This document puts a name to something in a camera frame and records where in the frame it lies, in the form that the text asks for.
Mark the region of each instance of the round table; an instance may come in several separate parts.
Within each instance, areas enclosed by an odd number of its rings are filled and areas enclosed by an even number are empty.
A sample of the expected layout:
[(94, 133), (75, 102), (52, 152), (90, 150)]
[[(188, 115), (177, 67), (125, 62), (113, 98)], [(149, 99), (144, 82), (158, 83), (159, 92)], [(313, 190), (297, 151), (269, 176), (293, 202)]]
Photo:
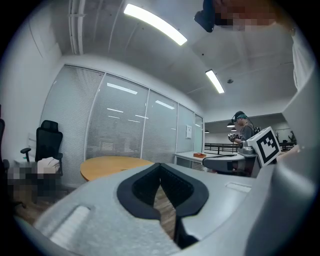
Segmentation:
[(93, 181), (103, 176), (151, 164), (153, 162), (134, 157), (100, 156), (84, 161), (80, 171), (87, 181)]

